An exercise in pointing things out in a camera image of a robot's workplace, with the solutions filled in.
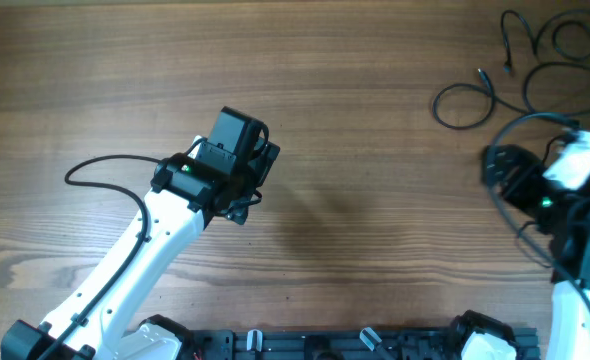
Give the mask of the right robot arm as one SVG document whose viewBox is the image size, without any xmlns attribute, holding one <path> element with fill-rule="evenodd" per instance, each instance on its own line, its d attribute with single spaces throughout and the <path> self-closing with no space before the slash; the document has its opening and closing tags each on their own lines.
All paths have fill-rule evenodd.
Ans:
<svg viewBox="0 0 590 360">
<path fill-rule="evenodd" d="M 590 359 L 590 146 L 567 144 L 546 165 L 516 145 L 487 147 L 482 182 L 500 212 L 528 216 L 516 236 L 552 271 L 550 359 Z"/>
</svg>

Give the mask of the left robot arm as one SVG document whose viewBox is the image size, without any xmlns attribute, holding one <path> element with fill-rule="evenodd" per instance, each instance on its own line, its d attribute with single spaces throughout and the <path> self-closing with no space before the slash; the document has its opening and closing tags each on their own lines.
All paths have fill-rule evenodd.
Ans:
<svg viewBox="0 0 590 360">
<path fill-rule="evenodd" d="M 157 161 L 138 212 L 84 282 L 38 326 L 18 320 L 1 340 L 4 359 L 196 359 L 193 334 L 163 316 L 128 332 L 135 312 L 174 259 L 215 217 L 238 225 L 279 147 L 268 126 L 223 108 L 207 137 Z"/>
</svg>

